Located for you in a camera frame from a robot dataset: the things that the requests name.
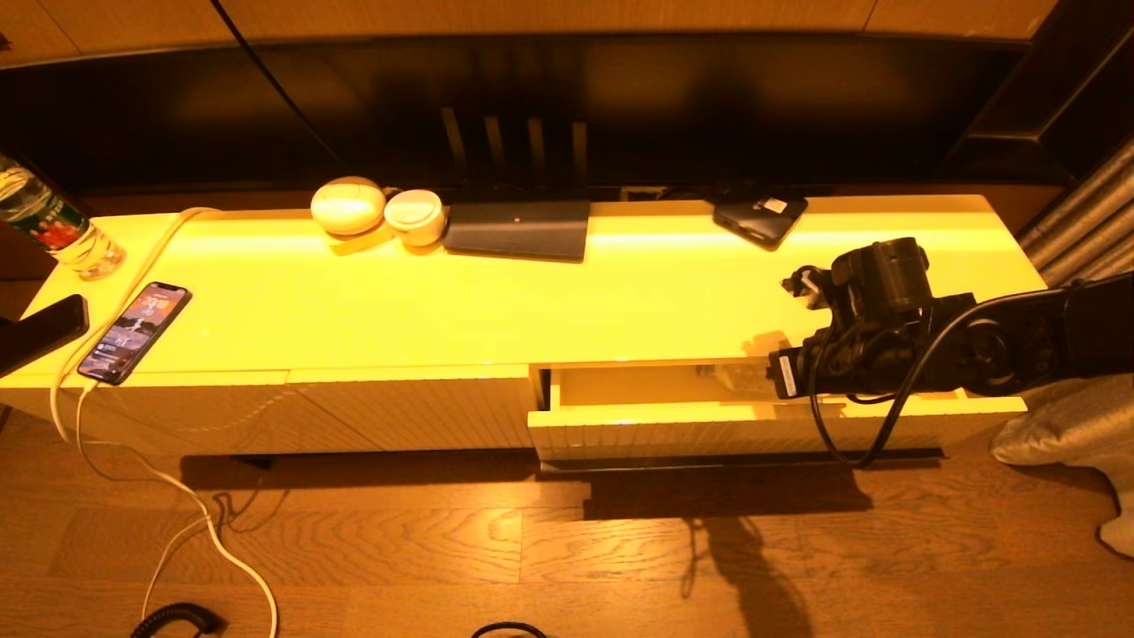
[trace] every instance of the gray fabric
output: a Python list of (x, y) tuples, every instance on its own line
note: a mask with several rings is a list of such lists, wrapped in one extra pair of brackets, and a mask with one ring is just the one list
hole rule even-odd
[(1106, 223), (1132, 198), (1134, 198), (1134, 167), (1126, 165), (1092, 193), (1073, 214), (1064, 215), (1049, 232), (1030, 244), (1025, 248), (1027, 256), (1036, 267), (1048, 265)]
[(1036, 249), (1036, 243), (1044, 237), (1055, 233), (1060, 223), (1067, 218), (1076, 216), (1082, 209), (1091, 207), (1088, 199), (1095, 196), (1103, 185), (1119, 171), (1134, 162), (1134, 139), (1131, 139), (1093, 175), (1086, 178), (1078, 188), (1063, 198), (1047, 214), (1035, 221), (1019, 239), (1021, 247), (1031, 255)]
[(1089, 266), (1112, 246), (1131, 237), (1134, 230), (1134, 201), (1126, 202), (1097, 228), (1089, 230), (1074, 246), (1040, 269), (1051, 286), (1066, 283), (1077, 270)]
[(1099, 537), (1134, 556), (1134, 378), (1068, 382), (1033, 401), (1040, 407), (1009, 420), (992, 440), (992, 456), (1015, 466), (1066, 463), (1103, 471), (1118, 495), (1119, 516), (1103, 524)]

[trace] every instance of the smartphone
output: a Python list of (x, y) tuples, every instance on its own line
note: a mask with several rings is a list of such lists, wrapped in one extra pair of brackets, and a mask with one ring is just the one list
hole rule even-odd
[(70, 295), (15, 323), (0, 323), (0, 377), (86, 334), (86, 299)]
[(125, 382), (192, 296), (179, 286), (146, 283), (78, 365), (78, 374), (115, 386)]
[(802, 197), (763, 197), (717, 204), (712, 220), (761, 247), (776, 249), (805, 210), (807, 199)]

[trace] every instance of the phone screen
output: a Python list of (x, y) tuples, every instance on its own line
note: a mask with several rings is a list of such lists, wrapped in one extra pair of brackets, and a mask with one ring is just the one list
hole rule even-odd
[(126, 381), (189, 296), (189, 290), (169, 283), (146, 284), (79, 364), (78, 374), (111, 385)]

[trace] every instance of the glossy surface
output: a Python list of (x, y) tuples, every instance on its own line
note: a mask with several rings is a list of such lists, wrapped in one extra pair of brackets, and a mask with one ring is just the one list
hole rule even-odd
[[(914, 236), (938, 296), (978, 300), (1043, 287), (980, 196), (831, 197), (776, 252), (716, 226), (704, 202), (599, 203), (581, 264), (408, 252), (388, 241), (331, 253), (307, 211), (203, 213), (149, 279), (194, 301), (128, 385), (170, 373), (341, 371), (498, 364), (568, 367), (760, 358), (826, 326), (779, 281), (873, 240)], [(100, 218), (143, 254), (172, 215)], [(29, 311), (81, 291), (92, 324), (138, 260), (102, 281), (57, 269)], [(43, 388), (61, 354), (0, 382)]]

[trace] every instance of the white cable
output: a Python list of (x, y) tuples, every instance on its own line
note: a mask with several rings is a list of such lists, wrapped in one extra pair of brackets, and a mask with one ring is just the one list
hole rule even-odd
[[(188, 210), (185, 210), (184, 212), (181, 212), (178, 215), (178, 218), (174, 221), (174, 223), (171, 223), (169, 226), (169, 228), (166, 229), (166, 231), (159, 238), (158, 243), (154, 244), (154, 246), (150, 249), (150, 253), (146, 255), (145, 262), (142, 264), (142, 267), (138, 270), (137, 274), (135, 274), (135, 277), (130, 281), (129, 286), (127, 286), (127, 288), (125, 289), (125, 291), (122, 292), (121, 299), (119, 299), (118, 305), (111, 312), (109, 321), (107, 321), (98, 330), (95, 330), (94, 332), (92, 332), (91, 335), (86, 340), (84, 340), (83, 343), (79, 344), (79, 347), (77, 349), (75, 349), (75, 351), (70, 355), (70, 357), (67, 358), (67, 360), (64, 363), (64, 366), (60, 367), (59, 374), (56, 376), (56, 383), (51, 388), (50, 401), (51, 401), (51, 418), (52, 418), (52, 420), (56, 424), (56, 429), (59, 432), (59, 436), (64, 440), (65, 443), (70, 443), (70, 439), (67, 435), (67, 428), (64, 425), (61, 415), (59, 412), (59, 391), (62, 388), (64, 381), (67, 378), (67, 375), (69, 375), (71, 373), (73, 368), (78, 365), (78, 358), (82, 357), (82, 354), (86, 351), (86, 349), (91, 344), (91, 342), (93, 342), (96, 339), (102, 339), (102, 334), (107, 330), (110, 329), (111, 324), (115, 322), (115, 318), (122, 312), (122, 309), (125, 308), (125, 305), (130, 300), (132, 295), (134, 294), (134, 289), (137, 288), (137, 286), (142, 281), (142, 279), (145, 278), (145, 275), (150, 273), (151, 267), (153, 267), (153, 263), (158, 260), (158, 256), (161, 255), (161, 250), (166, 247), (166, 245), (169, 244), (169, 240), (174, 237), (174, 233), (177, 232), (177, 230), (186, 221), (188, 221), (189, 219), (192, 219), (197, 213), (206, 211), (206, 210), (215, 210), (215, 209), (209, 209), (209, 207), (188, 209)], [(212, 514), (209, 512), (209, 507), (205, 505), (205, 502), (201, 499), (201, 496), (197, 495), (196, 492), (194, 492), (189, 486), (187, 486), (184, 483), (177, 480), (172, 476), (170, 476), (170, 475), (168, 475), (168, 474), (159, 470), (158, 468), (153, 467), (153, 463), (151, 463), (150, 460), (145, 458), (145, 456), (143, 456), (137, 450), (134, 450), (133, 448), (130, 448), (129, 445), (126, 445), (124, 443), (92, 442), (93, 444), (98, 444), (98, 445), (110, 445), (110, 446), (115, 446), (115, 448), (122, 448), (122, 449), (129, 451), (130, 453), (133, 453), (138, 459), (138, 461), (142, 462), (143, 467), (145, 467), (145, 469), (151, 475), (153, 475), (154, 477), (156, 477), (156, 479), (150, 479), (150, 478), (144, 478), (144, 479), (124, 479), (124, 478), (112, 477), (110, 475), (104, 474), (102, 470), (100, 470), (91, 461), (90, 457), (87, 457), (86, 450), (84, 450), (84, 448), (83, 448), (83, 429), (82, 429), (83, 428), (83, 405), (86, 402), (86, 398), (92, 392), (94, 392), (95, 389), (98, 389), (98, 388), (99, 388), (99, 382), (95, 381), (95, 380), (91, 380), (91, 382), (88, 382), (85, 386), (83, 386), (83, 392), (79, 394), (78, 402), (75, 406), (75, 442), (76, 442), (76, 446), (78, 448), (79, 454), (83, 457), (83, 460), (86, 461), (87, 466), (90, 466), (91, 469), (94, 470), (95, 474), (98, 474), (99, 476), (101, 476), (101, 477), (103, 477), (103, 478), (105, 478), (108, 480), (113, 480), (113, 482), (121, 482), (121, 480), (161, 480), (161, 482), (164, 482), (164, 483), (167, 483), (167, 484), (176, 487), (177, 490), (184, 492), (191, 499), (193, 499), (193, 502), (196, 503), (198, 508), (201, 508), (201, 512), (202, 512), (202, 514), (204, 514), (202, 517), (202, 519), (200, 519), (198, 521), (196, 521), (194, 524), (194, 526), (198, 525), (200, 522), (205, 522), (209, 526), (209, 536), (210, 536), (210, 538), (212, 538), (213, 545), (217, 547), (217, 551), (220, 553), (220, 555), (223, 556), (225, 560), (227, 560), (228, 562), (230, 562), (234, 565), (240, 568), (263, 590), (264, 596), (268, 598), (268, 607), (269, 607), (269, 611), (271, 612), (271, 619), (272, 619), (271, 620), (271, 629), (270, 629), (268, 636), (269, 636), (269, 638), (276, 638), (276, 636), (277, 636), (277, 629), (278, 629), (278, 626), (279, 626), (279, 610), (276, 607), (276, 596), (272, 594), (271, 587), (268, 586), (268, 582), (264, 580), (264, 578), (262, 576), (260, 576), (259, 572), (256, 572), (256, 570), (252, 569), (252, 567), (249, 567), (247, 563), (245, 563), (240, 559), (237, 559), (236, 556), (234, 556), (232, 553), (229, 552), (228, 548), (225, 547), (225, 544), (221, 543), (221, 541), (220, 541), (220, 536), (218, 536), (218, 534), (217, 534), (217, 525), (213, 522)], [(177, 536), (175, 536), (174, 539), (170, 541), (169, 545), (166, 546), (166, 552), (162, 553), (161, 561), (158, 563), (158, 569), (154, 571), (153, 579), (151, 579), (151, 581), (150, 581), (150, 588), (146, 590), (146, 598), (145, 598), (145, 602), (143, 603), (143, 614), (144, 614), (145, 606), (149, 606), (150, 593), (153, 589), (154, 582), (156, 582), (156, 580), (158, 580), (158, 575), (161, 572), (161, 568), (164, 564), (164, 561), (166, 561), (167, 554), (169, 552), (169, 548), (188, 529), (192, 529), (192, 526), (187, 527), (186, 529), (183, 529), (180, 533), (178, 533)]]
[(62, 365), (59, 366), (59, 371), (56, 373), (54, 383), (51, 384), (51, 394), (48, 395), (48, 401), (51, 405), (51, 420), (54, 422), (56, 429), (59, 431), (59, 437), (64, 440), (64, 443), (70, 443), (70, 435), (67, 434), (67, 429), (64, 427), (62, 416), (59, 414), (59, 392), (60, 389), (62, 389), (64, 381), (67, 380), (67, 375), (70, 375), (71, 372), (75, 371), (75, 367), (78, 366), (79, 359), (83, 358), (83, 354), (90, 350), (90, 348), (94, 346), (95, 342), (101, 340), (102, 335), (110, 330), (111, 324), (115, 323), (115, 318), (121, 314), (126, 304), (129, 303), (130, 298), (133, 298), (138, 283), (141, 283), (142, 279), (150, 273), (154, 262), (158, 261), (159, 256), (161, 256), (162, 250), (164, 250), (166, 246), (169, 245), (169, 240), (174, 238), (174, 235), (181, 228), (181, 226), (185, 224), (186, 221), (205, 211), (219, 212), (214, 207), (198, 206), (185, 209), (177, 215), (174, 222), (166, 228), (164, 232), (161, 233), (161, 237), (158, 238), (158, 241), (153, 245), (153, 247), (150, 248), (145, 260), (142, 262), (142, 267), (139, 267), (137, 273), (134, 274), (134, 279), (132, 279), (129, 284), (122, 289), (122, 296), (118, 299), (118, 303), (115, 304), (112, 312), (107, 317), (107, 321), (100, 324), (95, 330), (91, 331), (86, 339), (79, 342), (78, 347), (75, 348), (70, 356), (64, 359)]
[(146, 586), (146, 588), (145, 588), (145, 598), (142, 601), (142, 620), (143, 621), (146, 618), (146, 613), (145, 613), (146, 610), (150, 609), (150, 595), (153, 594), (153, 586), (154, 586), (155, 582), (158, 582), (158, 577), (161, 576), (161, 568), (166, 567), (166, 560), (169, 559), (169, 551), (174, 547), (174, 544), (177, 543), (178, 539), (180, 539), (183, 536), (185, 536), (186, 534), (188, 534), (189, 530), (192, 530), (193, 528), (197, 527), (198, 525), (201, 525), (201, 524), (203, 524), (203, 522), (205, 522), (208, 520), (209, 519), (197, 519), (197, 520), (193, 521), (192, 524), (189, 524), (189, 525), (185, 526), (184, 528), (181, 528), (181, 531), (178, 531), (177, 535), (174, 536), (172, 538), (170, 538), (169, 543), (166, 544), (166, 548), (162, 550), (162, 552), (161, 552), (161, 559), (158, 560), (158, 568), (153, 570), (153, 577), (150, 578), (150, 585)]

